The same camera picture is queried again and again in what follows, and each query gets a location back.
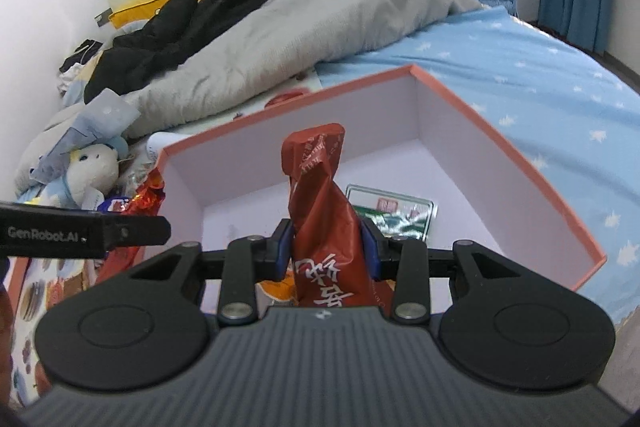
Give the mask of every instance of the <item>stuffed animal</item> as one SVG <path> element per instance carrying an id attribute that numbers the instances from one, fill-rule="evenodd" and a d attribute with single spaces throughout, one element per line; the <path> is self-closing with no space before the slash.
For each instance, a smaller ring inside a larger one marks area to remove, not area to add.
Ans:
<path id="1" fill-rule="evenodd" d="M 93 144 L 73 151 L 65 174 L 47 184 L 37 198 L 27 203 L 80 208 L 87 188 L 108 194 L 117 179 L 116 149 L 102 143 Z"/>

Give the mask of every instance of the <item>candy wrapper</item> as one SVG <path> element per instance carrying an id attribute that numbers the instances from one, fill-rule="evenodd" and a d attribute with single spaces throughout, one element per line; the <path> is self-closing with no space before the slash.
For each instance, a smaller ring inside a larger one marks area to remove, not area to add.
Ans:
<path id="1" fill-rule="evenodd" d="M 153 169 L 122 213 L 129 216 L 157 216 L 162 200 L 164 180 L 158 169 Z M 102 282 L 129 269 L 139 249 L 140 247 L 121 247 L 111 251 L 100 269 L 96 282 Z"/>
<path id="2" fill-rule="evenodd" d="M 344 128 L 332 123 L 295 132 L 282 145 L 298 301 L 329 308 L 377 305 L 388 312 L 392 290 L 369 278 L 358 216 L 334 183 L 343 141 Z"/>

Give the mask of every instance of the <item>pink box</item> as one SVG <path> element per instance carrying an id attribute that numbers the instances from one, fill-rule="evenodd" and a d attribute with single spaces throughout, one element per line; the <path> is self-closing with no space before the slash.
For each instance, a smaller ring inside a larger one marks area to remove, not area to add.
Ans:
<path id="1" fill-rule="evenodd" d="M 429 245 L 473 239 L 577 289 L 606 261 L 604 252 L 551 185 L 499 131 L 416 66 L 311 93 L 166 147 L 161 214 L 169 246 L 204 250 L 271 235 L 288 217 L 280 148 L 293 131 L 337 122 L 346 130 L 336 182 L 433 200 Z M 146 248 L 139 258 L 164 250 Z M 450 305 L 446 280 L 431 280 L 433 311 Z M 203 309 L 215 311 L 209 284 Z"/>

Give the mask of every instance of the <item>white star pattern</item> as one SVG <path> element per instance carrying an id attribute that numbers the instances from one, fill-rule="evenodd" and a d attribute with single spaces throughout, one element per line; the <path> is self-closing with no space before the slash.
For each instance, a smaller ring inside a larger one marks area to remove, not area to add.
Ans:
<path id="1" fill-rule="evenodd" d="M 616 229 L 620 224 L 620 215 L 616 214 L 613 210 L 609 216 L 604 219 L 604 226 L 608 229 Z"/>
<path id="2" fill-rule="evenodd" d="M 607 131 L 589 131 L 589 140 L 598 143 L 604 142 L 607 138 Z"/>
<path id="3" fill-rule="evenodd" d="M 638 248 L 640 245 L 632 245 L 631 241 L 627 241 L 626 245 L 618 251 L 618 264 L 629 266 L 638 261 Z"/>
<path id="4" fill-rule="evenodd" d="M 511 127 L 514 123 L 516 123 L 516 119 L 509 115 L 506 115 L 505 117 L 498 120 L 498 124 L 503 127 Z"/>
<path id="5" fill-rule="evenodd" d="M 546 160 L 540 154 L 531 160 L 531 165 L 533 165 L 539 171 L 542 171 L 542 169 L 549 166 Z"/>

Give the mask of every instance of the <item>black jacket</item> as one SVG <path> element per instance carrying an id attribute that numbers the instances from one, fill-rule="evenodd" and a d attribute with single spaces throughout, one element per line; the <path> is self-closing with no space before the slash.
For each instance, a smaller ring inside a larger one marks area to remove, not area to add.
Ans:
<path id="1" fill-rule="evenodd" d="M 142 29 L 113 39 L 84 89 L 84 103 L 106 87 L 118 94 L 142 89 L 267 1 L 169 0 Z"/>

